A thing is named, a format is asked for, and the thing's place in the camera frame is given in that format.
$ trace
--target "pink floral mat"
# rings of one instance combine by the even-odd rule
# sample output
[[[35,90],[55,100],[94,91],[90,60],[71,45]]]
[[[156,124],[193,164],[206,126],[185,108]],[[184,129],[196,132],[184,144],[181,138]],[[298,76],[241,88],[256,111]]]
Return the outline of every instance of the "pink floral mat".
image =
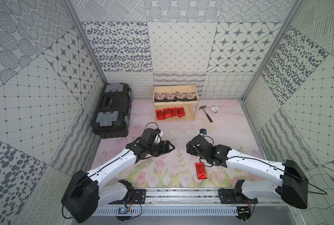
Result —
[[[207,177],[198,180],[195,163],[199,157],[186,153],[186,144],[201,128],[207,129],[208,136],[214,139],[214,145],[223,144],[245,154],[262,157],[241,106],[237,100],[201,100],[200,106],[207,105],[206,111],[211,116],[210,123],[205,113],[199,110],[196,121],[158,122],[164,132],[162,140],[169,140],[176,149],[168,154],[142,160],[122,171],[107,185],[126,179],[134,187],[233,187],[237,180],[263,180],[262,178],[239,169],[221,166],[206,167]],[[213,114],[209,106],[219,106],[219,112]],[[151,100],[133,100],[128,137],[102,139],[97,150],[92,168],[110,160],[144,130],[149,122],[154,122],[154,111]]]

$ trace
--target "red packet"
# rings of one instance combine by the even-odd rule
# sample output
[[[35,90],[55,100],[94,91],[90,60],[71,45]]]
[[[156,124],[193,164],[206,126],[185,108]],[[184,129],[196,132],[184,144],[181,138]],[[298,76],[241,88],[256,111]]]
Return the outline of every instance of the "red packet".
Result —
[[[170,115],[170,110],[169,110],[169,108],[165,108],[165,109],[163,109],[163,114],[164,114],[164,117],[165,117],[165,118],[172,117],[172,116]]]
[[[165,119],[163,111],[161,109],[156,110],[157,119]]]
[[[171,117],[176,116],[176,115],[178,116],[178,111],[176,107],[170,108],[170,115]]]
[[[183,107],[179,107],[177,108],[177,111],[178,111],[178,116],[179,117],[182,117],[182,116],[185,116],[186,113],[185,113],[185,109]]]
[[[207,179],[206,168],[204,167],[204,162],[196,162],[196,171],[198,180]]]

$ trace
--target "snack package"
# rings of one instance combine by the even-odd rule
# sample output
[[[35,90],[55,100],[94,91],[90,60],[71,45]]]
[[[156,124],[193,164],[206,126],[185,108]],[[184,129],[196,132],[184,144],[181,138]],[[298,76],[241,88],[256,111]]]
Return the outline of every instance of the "snack package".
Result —
[[[176,92],[174,94],[174,100],[177,100],[177,101],[185,101],[185,94],[183,92]]]
[[[172,117],[169,108],[163,109],[163,114],[165,118]]]
[[[207,179],[206,168],[204,167],[204,162],[196,162],[196,171],[198,180]]]
[[[165,119],[163,111],[161,109],[156,110],[157,119]]]
[[[176,116],[176,115],[178,116],[178,111],[176,107],[170,108],[170,115],[171,117]]]
[[[154,102],[164,101],[164,93],[154,93]]]
[[[178,111],[178,117],[182,117],[186,115],[185,109],[183,107],[177,108],[177,111]]]
[[[195,101],[197,100],[197,95],[195,92],[187,92],[185,93],[185,101]]]
[[[174,100],[174,93],[165,93],[164,94],[164,101],[175,101]]]

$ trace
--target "white pipe fitting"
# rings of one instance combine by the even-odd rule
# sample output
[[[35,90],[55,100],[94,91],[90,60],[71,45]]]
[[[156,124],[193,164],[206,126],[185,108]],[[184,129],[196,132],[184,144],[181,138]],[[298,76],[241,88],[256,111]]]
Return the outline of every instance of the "white pipe fitting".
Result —
[[[209,110],[211,110],[214,114],[218,113],[218,106],[211,106],[209,107]]]

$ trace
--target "hammer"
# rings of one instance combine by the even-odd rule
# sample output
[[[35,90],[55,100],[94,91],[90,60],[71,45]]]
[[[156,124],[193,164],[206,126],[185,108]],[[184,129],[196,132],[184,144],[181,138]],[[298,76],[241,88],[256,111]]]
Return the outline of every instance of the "hammer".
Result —
[[[201,107],[199,107],[199,109],[202,109],[202,110],[206,113],[206,115],[207,115],[209,121],[212,123],[213,120],[209,117],[209,115],[208,115],[207,112],[204,110],[204,108],[206,108],[206,106],[201,106]]]

